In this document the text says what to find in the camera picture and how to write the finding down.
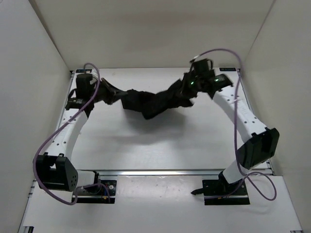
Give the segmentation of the black skirt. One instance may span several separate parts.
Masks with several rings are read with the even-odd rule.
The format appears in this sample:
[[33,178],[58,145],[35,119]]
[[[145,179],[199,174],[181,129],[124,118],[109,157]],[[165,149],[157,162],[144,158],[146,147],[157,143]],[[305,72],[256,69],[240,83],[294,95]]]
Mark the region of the black skirt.
[[151,93],[146,91],[127,90],[127,95],[121,98],[122,107],[125,110],[139,112],[144,119],[149,120],[168,109],[178,107],[192,107],[193,102],[177,96],[177,91],[182,87],[182,81],[178,79],[167,90]]

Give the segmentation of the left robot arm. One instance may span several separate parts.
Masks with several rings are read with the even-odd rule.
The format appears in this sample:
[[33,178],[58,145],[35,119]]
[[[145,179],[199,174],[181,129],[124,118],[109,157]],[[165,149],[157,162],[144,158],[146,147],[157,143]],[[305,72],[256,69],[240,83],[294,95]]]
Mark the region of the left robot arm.
[[68,95],[61,126],[51,144],[35,158],[36,177],[40,188],[73,191],[78,185],[78,171],[71,163],[71,155],[81,129],[87,122],[94,105],[105,102],[112,105],[127,93],[104,78],[98,80],[91,74],[79,74],[76,87]]

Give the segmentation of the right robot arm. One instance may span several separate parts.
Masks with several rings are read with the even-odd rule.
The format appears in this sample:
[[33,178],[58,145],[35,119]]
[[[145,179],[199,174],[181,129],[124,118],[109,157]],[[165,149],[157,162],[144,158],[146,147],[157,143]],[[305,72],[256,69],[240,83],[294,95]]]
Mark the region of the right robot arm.
[[181,93],[192,97],[198,92],[209,97],[225,112],[234,124],[235,161],[222,171],[213,185],[192,191],[193,195],[214,191],[208,199],[223,199],[236,194],[245,180],[256,172],[252,169],[274,156],[279,140],[276,128],[269,129],[238,96],[239,84],[225,74],[214,71],[184,74]]

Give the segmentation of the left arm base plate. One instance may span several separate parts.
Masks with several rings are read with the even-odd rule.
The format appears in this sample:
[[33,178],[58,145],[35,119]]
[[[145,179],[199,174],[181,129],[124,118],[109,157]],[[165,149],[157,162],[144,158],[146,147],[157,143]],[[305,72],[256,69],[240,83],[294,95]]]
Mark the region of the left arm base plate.
[[102,176],[95,172],[95,183],[100,181],[103,185],[96,185],[82,189],[77,193],[77,203],[114,204],[117,191],[116,176]]

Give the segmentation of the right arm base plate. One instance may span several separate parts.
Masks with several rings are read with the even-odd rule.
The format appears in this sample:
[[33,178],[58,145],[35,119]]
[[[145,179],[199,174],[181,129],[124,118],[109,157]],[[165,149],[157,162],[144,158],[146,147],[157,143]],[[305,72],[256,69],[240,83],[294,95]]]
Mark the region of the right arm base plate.
[[245,181],[229,187],[225,187],[219,180],[202,180],[202,184],[206,206],[250,204]]

